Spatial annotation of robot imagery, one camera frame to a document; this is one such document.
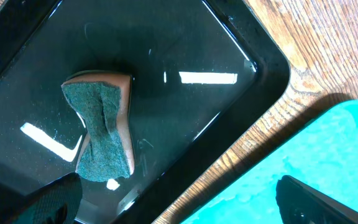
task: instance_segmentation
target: sponge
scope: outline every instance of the sponge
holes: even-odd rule
[[[89,72],[62,85],[67,102],[88,129],[77,165],[77,173],[85,179],[104,182],[128,178],[134,171],[127,122],[130,86],[128,75],[101,72]]]

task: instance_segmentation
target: black tray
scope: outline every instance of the black tray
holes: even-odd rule
[[[86,69],[131,73],[134,83],[129,122],[137,161],[135,170],[141,171],[135,173],[131,179],[119,179],[122,187],[114,194],[123,194],[125,197],[119,202],[110,200],[108,203],[111,204],[106,202],[104,207],[112,207],[113,211],[117,211],[118,223],[150,223],[279,99],[288,85],[289,65],[241,0],[149,0],[138,1],[131,6],[125,3],[127,1],[100,0],[90,3],[98,7],[99,11],[84,10],[81,4],[85,2],[8,0],[0,10],[0,184],[25,195],[74,169],[74,162],[67,164],[57,161],[59,157],[41,149],[37,142],[18,130],[24,122],[32,123],[49,136],[55,135],[57,140],[70,148],[75,146],[78,136],[84,135],[85,130],[67,107],[59,90],[59,84],[66,77]],[[119,27],[120,29],[105,26],[111,21],[109,17],[104,18],[100,14],[110,16],[105,11],[111,7],[109,4],[119,9],[114,13],[122,11],[119,14],[121,17],[117,17],[117,23],[124,21],[124,24],[128,23],[127,26]],[[92,45],[91,51],[99,49],[99,55],[90,56],[75,47],[83,41],[76,32],[70,34],[74,37],[67,38],[73,41],[51,42],[51,39],[61,35],[61,30],[51,29],[53,32],[44,34],[42,31],[48,29],[53,22],[62,24],[65,30],[75,29],[62,12],[77,16],[77,20],[85,24],[85,35],[87,29],[93,30],[100,42],[107,41],[110,44]],[[147,27],[136,26],[135,19],[134,22],[131,17],[125,17],[130,14],[128,12],[144,16],[144,24],[150,24]],[[98,17],[99,22],[85,20],[90,17]],[[163,27],[163,30],[156,32],[153,30],[156,27]],[[166,36],[155,36],[155,33]],[[111,36],[116,36],[117,40],[110,40]],[[33,44],[32,40],[37,38],[45,44],[39,44],[38,51],[35,51],[37,47],[34,46],[37,44]],[[120,60],[107,62],[106,58],[115,57],[111,52],[117,46],[128,50],[129,54],[119,52],[120,57],[123,55]],[[63,52],[79,56],[75,58],[67,54],[43,53],[54,47],[61,47]],[[145,54],[134,56],[132,53],[139,49]],[[127,63],[131,60],[139,62],[139,66]],[[47,68],[51,61],[54,63],[51,65],[60,67]],[[33,73],[26,73],[26,67],[32,67]],[[180,79],[178,72],[211,72],[204,71],[203,68],[218,73],[236,73],[236,84],[194,84],[187,85],[186,88],[177,85]],[[50,75],[46,75],[45,69],[67,71],[67,74],[50,72]],[[161,76],[156,78],[152,75],[139,75],[142,70]],[[164,98],[169,100],[162,104],[161,99]],[[175,112],[173,107],[182,110]],[[23,117],[25,110],[29,110],[28,116]],[[168,124],[158,124],[159,128],[156,129],[150,128],[156,121]],[[59,131],[64,129],[63,133],[72,139],[57,135],[50,124],[58,125]],[[190,133],[188,130],[192,130],[192,135],[181,136],[183,133]],[[164,136],[164,140],[155,140],[157,143],[150,140],[158,135]],[[173,150],[172,153],[162,150],[170,144],[175,144],[180,150]],[[33,152],[39,153],[39,157],[34,157]],[[157,163],[160,168],[153,169],[155,165],[150,161],[153,157],[154,164]],[[83,180],[83,187],[84,202],[79,214],[87,214],[82,216],[82,221],[92,222],[95,216],[101,216],[102,213],[94,209],[94,205],[87,200],[103,201],[104,198],[115,196],[86,180]],[[99,222],[111,220],[111,217],[105,217],[99,219]]]

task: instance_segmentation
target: green scouring pad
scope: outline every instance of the green scouring pad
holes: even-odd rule
[[[85,120],[90,136],[78,162],[77,173],[95,182],[130,176],[116,118],[121,90],[107,82],[76,82],[62,85],[70,106]]]

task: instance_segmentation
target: water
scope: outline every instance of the water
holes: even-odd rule
[[[60,85],[81,70],[130,73],[135,173],[82,180],[77,216],[114,220],[252,83],[248,57],[201,1],[61,2],[0,80],[0,183],[25,195],[74,171],[86,128]]]

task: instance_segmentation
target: wood grain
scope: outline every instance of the wood grain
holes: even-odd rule
[[[155,222],[177,223],[296,133],[358,99],[357,0],[246,0],[291,64],[284,95]]]

